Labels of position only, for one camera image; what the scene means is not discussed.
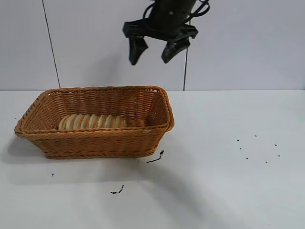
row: robotic arm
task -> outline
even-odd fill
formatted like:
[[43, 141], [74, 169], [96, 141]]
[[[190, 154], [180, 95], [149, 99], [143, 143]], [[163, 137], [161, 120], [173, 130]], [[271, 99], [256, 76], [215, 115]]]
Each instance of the robotic arm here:
[[[209, 9], [209, 0], [199, 0], [201, 5], [193, 12], [197, 0], [153, 0], [146, 8], [143, 17], [137, 21], [126, 21], [123, 33], [129, 38], [129, 60], [135, 65], [141, 54], [148, 49], [145, 36], [166, 41], [162, 53], [164, 63], [168, 63], [176, 54], [190, 46], [189, 37], [196, 37], [198, 30], [187, 23], [193, 17], [205, 15]], [[148, 18], [147, 12], [152, 9]]]

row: black debris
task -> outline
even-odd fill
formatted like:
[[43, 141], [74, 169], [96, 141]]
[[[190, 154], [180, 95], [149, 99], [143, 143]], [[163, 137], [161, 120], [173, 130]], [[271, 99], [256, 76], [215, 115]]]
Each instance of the black debris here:
[[152, 161], [147, 161], [146, 163], [150, 163], [150, 162], [154, 162], [154, 161], [160, 160], [162, 158], [163, 153], [164, 153], [164, 150], [161, 151], [160, 157], [158, 159], [155, 159], [155, 160], [152, 160]]
[[121, 188], [121, 190], [120, 190], [120, 191], [118, 191], [118, 192], [111, 192], [111, 193], [112, 193], [112, 194], [121, 193], [121, 192], [122, 192], [122, 190], [123, 190], [123, 188], [124, 188], [124, 185], [122, 185], [122, 188]]

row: cable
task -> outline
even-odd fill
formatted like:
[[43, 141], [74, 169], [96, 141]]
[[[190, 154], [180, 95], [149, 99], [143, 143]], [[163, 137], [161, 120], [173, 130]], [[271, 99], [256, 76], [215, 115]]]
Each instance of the cable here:
[[201, 2], [201, 5], [194, 11], [194, 13], [190, 13], [190, 16], [185, 19], [181, 24], [177, 25], [177, 26], [174, 26], [172, 28], [166, 28], [166, 29], [163, 29], [163, 30], [156, 30], [152, 27], [150, 27], [147, 23], [146, 23], [146, 15], [147, 15], [147, 12], [150, 8], [152, 8], [154, 5], [155, 5], [155, 2], [151, 5], [149, 5], [145, 10], [144, 10], [144, 13], [143, 13], [143, 16], [142, 16], [142, 21], [143, 21], [143, 25], [149, 29], [149, 30], [152, 30], [152, 31], [155, 31], [155, 32], [162, 32], [162, 31], [167, 31], [167, 30], [174, 30], [174, 29], [177, 29], [181, 26], [183, 26], [184, 24], [188, 23], [192, 18], [194, 17], [201, 17], [203, 15], [205, 15], [209, 10], [210, 10], [210, 4], [209, 4], [209, 0], [205, 0], [205, 1], [202, 1], [202, 0], [199, 0]]

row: white table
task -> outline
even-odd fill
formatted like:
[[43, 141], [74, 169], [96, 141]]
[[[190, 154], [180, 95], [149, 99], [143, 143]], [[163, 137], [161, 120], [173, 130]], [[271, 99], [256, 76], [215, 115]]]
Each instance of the white table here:
[[305, 228], [305, 91], [169, 92], [153, 156], [85, 160], [14, 136], [39, 93], [0, 92], [0, 228]]

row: wicker basket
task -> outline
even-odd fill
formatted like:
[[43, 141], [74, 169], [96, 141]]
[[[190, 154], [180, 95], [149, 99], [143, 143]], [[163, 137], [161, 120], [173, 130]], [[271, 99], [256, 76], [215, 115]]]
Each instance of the wicker basket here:
[[[123, 115], [127, 128], [58, 130], [71, 114]], [[156, 150], [174, 126], [164, 89], [156, 86], [89, 87], [43, 92], [15, 128], [47, 158], [142, 157]]]

